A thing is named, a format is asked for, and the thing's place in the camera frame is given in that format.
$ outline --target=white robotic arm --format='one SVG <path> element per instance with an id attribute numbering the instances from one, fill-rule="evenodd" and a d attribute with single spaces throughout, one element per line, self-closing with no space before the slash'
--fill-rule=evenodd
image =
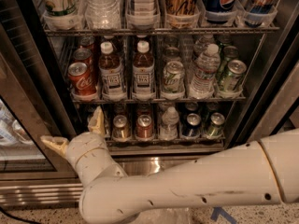
<path id="1" fill-rule="evenodd" d="M 69 144 L 42 140 L 78 173 L 79 210 L 91 224 L 123 223 L 157 208 L 299 202 L 299 129 L 147 176 L 128 176 L 99 134 L 83 133 Z"/>

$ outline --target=refrigerator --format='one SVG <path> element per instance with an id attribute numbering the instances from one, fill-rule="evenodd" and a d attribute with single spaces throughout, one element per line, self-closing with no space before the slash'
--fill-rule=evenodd
<path id="1" fill-rule="evenodd" d="M 277 0 L 278 14 L 267 27 L 201 27 L 171 29 L 164 26 L 164 6 L 161 3 L 159 25 L 148 30 L 130 27 L 126 0 L 120 0 L 121 28 L 114 30 L 78 29 L 51 30 L 45 23 L 43 0 L 0 0 L 0 107 L 6 111 L 11 142 L 0 145 L 0 204 L 26 205 L 72 203 L 78 200 L 82 186 L 66 160 L 46 148 L 42 135 L 62 136 L 71 140 L 88 131 L 88 120 L 101 106 L 106 117 L 106 140 L 111 156 L 128 175 L 146 175 L 162 171 L 185 161 L 223 151 L 250 139 L 273 134 L 279 121 L 295 110 L 299 89 L 298 73 L 298 0 Z M 136 35 L 149 35 L 156 63 L 162 59 L 161 45 L 167 35 L 192 43 L 197 35 L 230 35 L 248 71 L 243 91 L 235 98 L 212 96 L 194 99 L 183 96 L 175 101 L 161 96 L 159 84 L 149 101 L 136 100 L 132 95 L 132 45 Z M 104 35 L 122 37 L 127 68 L 127 96 L 120 102 L 99 96 L 93 101 L 79 101 L 72 95 L 67 68 L 78 40 L 83 36 L 96 39 Z M 162 141 L 158 138 L 159 105 L 187 103 L 204 107 L 218 103 L 225 117 L 223 133 L 217 139 L 181 138 Z M 113 108 L 126 104 L 132 122 L 132 137 L 126 142 L 111 138 Z M 135 111 L 139 104 L 150 104 L 153 110 L 154 137 L 140 141 L 135 136 Z M 271 112 L 280 112 L 274 117 Z M 269 129 L 268 120 L 275 127 Z M 13 130 L 18 123 L 23 137 Z"/>

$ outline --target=black cable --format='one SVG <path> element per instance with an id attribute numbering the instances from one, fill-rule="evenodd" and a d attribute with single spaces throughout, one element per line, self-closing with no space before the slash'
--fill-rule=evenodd
<path id="1" fill-rule="evenodd" d="M 7 213 L 2 207 L 0 207 L 0 212 L 2 212 L 7 217 L 22 221 L 24 223 L 41 224 L 40 222 L 36 222 L 36 221 L 33 221 L 33 220 L 25 220 L 25 219 L 22 219 L 22 218 L 19 218 L 19 217 L 14 217 L 10 213 Z"/>

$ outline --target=speckled floor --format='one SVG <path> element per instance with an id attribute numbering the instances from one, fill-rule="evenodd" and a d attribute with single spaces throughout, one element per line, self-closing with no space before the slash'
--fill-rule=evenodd
<path id="1" fill-rule="evenodd" d="M 11 215 L 41 224 L 86 224 L 75 205 L 7 208 Z M 20 224 L 0 214 L 1 224 Z M 299 204 L 200 209 L 167 209 L 143 212 L 132 224 L 299 224 Z"/>

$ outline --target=blue mark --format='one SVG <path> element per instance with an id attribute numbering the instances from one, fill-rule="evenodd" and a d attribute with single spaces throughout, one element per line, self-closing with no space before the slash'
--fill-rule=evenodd
<path id="1" fill-rule="evenodd" d="M 236 220 L 225 212 L 221 207 L 214 207 L 211 219 L 217 221 L 219 215 L 223 216 L 229 223 L 236 224 Z"/>

